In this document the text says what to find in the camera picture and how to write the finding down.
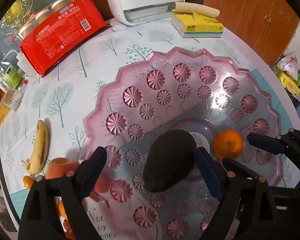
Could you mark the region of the small tangerine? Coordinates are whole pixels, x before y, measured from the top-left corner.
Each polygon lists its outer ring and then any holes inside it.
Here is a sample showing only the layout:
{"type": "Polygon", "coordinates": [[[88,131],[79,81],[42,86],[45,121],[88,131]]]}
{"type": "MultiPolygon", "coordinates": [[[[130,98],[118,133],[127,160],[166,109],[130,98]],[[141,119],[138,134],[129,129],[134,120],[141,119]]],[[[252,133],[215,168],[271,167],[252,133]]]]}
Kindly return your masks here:
{"type": "Polygon", "coordinates": [[[23,184],[26,189],[30,190],[33,185],[33,182],[34,182],[34,179],[31,176],[23,177],[23,184]]]}

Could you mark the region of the red yellow apple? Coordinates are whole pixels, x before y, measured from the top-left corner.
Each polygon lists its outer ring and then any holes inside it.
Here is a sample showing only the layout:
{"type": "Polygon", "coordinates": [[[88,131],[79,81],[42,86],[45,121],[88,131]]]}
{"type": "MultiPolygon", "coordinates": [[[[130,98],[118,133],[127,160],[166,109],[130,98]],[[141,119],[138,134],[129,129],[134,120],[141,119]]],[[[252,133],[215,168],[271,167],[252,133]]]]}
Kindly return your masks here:
{"type": "Polygon", "coordinates": [[[62,177],[69,170],[76,170],[79,167],[79,162],[64,157],[52,159],[45,172],[46,179],[62,177]]]}

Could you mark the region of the dark green avocado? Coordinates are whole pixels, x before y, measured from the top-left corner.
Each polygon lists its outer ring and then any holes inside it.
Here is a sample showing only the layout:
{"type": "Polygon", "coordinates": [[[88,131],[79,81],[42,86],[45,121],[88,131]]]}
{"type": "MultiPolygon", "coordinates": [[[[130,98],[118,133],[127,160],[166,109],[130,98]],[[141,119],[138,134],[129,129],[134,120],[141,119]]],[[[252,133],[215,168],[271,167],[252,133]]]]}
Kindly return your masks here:
{"type": "Polygon", "coordinates": [[[163,192],[186,178],[194,168],[196,149],[193,136],[182,129],[158,136],[143,169],[145,189],[163,192]]]}

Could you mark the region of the yellow banana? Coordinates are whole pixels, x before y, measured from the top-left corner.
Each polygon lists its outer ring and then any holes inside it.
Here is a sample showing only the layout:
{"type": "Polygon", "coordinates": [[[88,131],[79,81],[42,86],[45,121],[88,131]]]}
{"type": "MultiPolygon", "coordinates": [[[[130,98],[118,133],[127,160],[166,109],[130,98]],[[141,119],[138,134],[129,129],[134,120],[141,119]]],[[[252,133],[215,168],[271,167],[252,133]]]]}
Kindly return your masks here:
{"type": "Polygon", "coordinates": [[[21,161],[29,175],[34,176],[41,172],[45,166],[49,151],[49,130],[43,120],[38,120],[34,138],[34,146],[28,161],[21,161]]]}

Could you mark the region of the small dark red plum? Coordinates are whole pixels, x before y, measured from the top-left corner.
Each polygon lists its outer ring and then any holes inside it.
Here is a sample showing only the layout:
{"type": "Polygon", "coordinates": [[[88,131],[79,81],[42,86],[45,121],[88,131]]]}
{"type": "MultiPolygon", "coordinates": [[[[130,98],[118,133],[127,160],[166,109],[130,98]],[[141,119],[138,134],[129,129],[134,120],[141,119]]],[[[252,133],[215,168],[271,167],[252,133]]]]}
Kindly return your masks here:
{"type": "Polygon", "coordinates": [[[63,226],[65,228],[65,235],[67,239],[76,240],[76,237],[71,229],[70,223],[68,220],[63,221],[63,226]]]}

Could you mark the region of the small red fruit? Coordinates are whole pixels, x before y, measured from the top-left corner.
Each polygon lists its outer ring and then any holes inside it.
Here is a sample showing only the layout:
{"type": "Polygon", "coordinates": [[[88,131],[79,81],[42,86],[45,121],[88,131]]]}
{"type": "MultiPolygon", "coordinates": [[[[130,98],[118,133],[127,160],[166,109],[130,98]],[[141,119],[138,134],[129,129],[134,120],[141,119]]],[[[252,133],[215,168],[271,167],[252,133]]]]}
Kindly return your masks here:
{"type": "Polygon", "coordinates": [[[94,192],[105,193],[109,190],[113,179],[106,172],[102,172],[94,186],[94,192]]]}

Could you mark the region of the bags on floor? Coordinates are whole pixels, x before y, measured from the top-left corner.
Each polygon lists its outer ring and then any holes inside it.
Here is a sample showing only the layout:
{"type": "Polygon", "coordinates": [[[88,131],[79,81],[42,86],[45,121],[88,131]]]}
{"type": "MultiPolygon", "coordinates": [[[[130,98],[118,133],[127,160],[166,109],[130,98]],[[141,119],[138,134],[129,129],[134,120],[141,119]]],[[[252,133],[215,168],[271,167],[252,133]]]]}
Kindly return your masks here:
{"type": "Polygon", "coordinates": [[[296,52],[292,51],[279,59],[273,71],[288,94],[300,102],[300,70],[296,52]]]}

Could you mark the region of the pink glass fruit bowl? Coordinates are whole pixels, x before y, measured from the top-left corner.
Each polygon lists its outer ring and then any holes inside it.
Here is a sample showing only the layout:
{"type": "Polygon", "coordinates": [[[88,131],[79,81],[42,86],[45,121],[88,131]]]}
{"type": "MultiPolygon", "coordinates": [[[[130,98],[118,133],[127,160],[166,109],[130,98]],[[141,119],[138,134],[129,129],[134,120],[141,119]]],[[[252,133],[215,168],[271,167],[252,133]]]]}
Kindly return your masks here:
{"type": "Polygon", "coordinates": [[[278,135],[280,115],[257,71],[229,57],[174,48],[119,69],[85,118],[87,157],[102,146],[107,162],[88,200],[102,239],[198,239],[218,198],[194,162],[203,147],[232,130],[235,160],[266,178],[282,178],[280,157],[247,143],[251,132],[278,135]]]}

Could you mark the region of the yellow flat box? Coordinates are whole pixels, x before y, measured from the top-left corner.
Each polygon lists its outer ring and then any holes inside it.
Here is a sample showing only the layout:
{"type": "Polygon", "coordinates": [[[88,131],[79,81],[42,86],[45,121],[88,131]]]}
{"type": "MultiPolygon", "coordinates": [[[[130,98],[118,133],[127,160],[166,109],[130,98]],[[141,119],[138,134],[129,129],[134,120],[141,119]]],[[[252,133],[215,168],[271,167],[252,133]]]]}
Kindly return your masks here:
{"type": "Polygon", "coordinates": [[[7,106],[5,106],[3,103],[0,103],[0,126],[5,121],[9,112],[10,112],[10,109],[7,106]]]}

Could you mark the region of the tree print tablecloth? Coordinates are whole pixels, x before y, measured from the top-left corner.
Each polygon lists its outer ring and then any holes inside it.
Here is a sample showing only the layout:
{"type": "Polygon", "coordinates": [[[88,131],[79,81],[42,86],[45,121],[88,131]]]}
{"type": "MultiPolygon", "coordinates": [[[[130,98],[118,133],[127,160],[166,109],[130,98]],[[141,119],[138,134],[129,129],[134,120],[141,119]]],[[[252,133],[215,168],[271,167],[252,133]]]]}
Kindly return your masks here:
{"type": "Polygon", "coordinates": [[[225,30],[221,37],[182,38],[169,19],[128,27],[110,20],[110,28],[91,38],[46,77],[29,80],[21,106],[10,112],[0,127],[2,187],[12,218],[18,222],[28,195],[21,161],[31,155],[36,123],[45,119],[52,127],[49,159],[80,159],[85,154],[84,118],[93,111],[102,86],[115,80],[119,68],[140,62],[152,51],[174,47],[206,49],[230,57],[248,69],[260,88],[270,94],[281,117],[281,131],[300,129],[300,118],[290,98],[269,66],[239,37],[225,30]]]}

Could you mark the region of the clear drinking glass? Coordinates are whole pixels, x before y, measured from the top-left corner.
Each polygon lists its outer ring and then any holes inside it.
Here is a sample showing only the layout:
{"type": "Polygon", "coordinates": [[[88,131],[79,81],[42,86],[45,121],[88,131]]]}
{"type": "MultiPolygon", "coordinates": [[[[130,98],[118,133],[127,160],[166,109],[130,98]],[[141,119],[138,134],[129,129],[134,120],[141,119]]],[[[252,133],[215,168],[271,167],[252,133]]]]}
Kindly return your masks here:
{"type": "Polygon", "coordinates": [[[8,90],[1,98],[2,104],[12,111],[17,111],[23,100],[23,93],[16,89],[8,90]]]}

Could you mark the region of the brown wooden cabinet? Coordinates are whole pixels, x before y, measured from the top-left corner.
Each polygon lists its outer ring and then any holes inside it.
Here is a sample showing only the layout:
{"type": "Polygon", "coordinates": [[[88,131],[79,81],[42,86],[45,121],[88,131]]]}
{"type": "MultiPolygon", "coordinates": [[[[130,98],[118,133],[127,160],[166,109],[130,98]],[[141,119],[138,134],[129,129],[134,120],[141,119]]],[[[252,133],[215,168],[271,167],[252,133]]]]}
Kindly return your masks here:
{"type": "Polygon", "coordinates": [[[285,0],[204,0],[220,10],[218,16],[232,31],[272,66],[293,38],[299,18],[285,0]]]}

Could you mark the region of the clear bottle green label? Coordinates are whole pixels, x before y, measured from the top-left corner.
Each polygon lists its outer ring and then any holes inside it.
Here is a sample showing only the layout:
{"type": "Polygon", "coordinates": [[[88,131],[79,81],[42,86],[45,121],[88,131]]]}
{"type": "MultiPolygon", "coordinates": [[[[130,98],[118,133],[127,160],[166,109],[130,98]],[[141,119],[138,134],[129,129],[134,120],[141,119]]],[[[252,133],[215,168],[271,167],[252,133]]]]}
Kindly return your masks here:
{"type": "Polygon", "coordinates": [[[13,89],[20,91],[23,81],[23,76],[12,64],[0,61],[0,89],[4,93],[13,89]]]}

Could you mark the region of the yellow tissue pack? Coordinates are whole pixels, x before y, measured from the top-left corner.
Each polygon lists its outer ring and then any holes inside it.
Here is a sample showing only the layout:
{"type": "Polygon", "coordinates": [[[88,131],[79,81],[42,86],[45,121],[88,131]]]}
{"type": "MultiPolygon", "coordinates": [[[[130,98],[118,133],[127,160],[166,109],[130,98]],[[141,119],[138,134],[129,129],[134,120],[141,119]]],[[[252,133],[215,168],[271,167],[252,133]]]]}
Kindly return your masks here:
{"type": "Polygon", "coordinates": [[[202,4],[176,2],[171,23],[183,38],[221,37],[224,26],[218,9],[202,4]]]}

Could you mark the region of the red snack package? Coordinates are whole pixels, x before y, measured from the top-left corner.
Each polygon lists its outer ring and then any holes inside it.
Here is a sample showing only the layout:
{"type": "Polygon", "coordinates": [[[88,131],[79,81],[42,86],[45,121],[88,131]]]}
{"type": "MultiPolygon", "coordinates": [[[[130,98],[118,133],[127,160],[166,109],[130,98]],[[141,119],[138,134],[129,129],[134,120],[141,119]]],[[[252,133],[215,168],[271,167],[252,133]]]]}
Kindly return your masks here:
{"type": "Polygon", "coordinates": [[[108,27],[93,0],[55,0],[32,14],[13,40],[20,42],[20,51],[38,75],[45,76],[83,42],[108,27]]]}

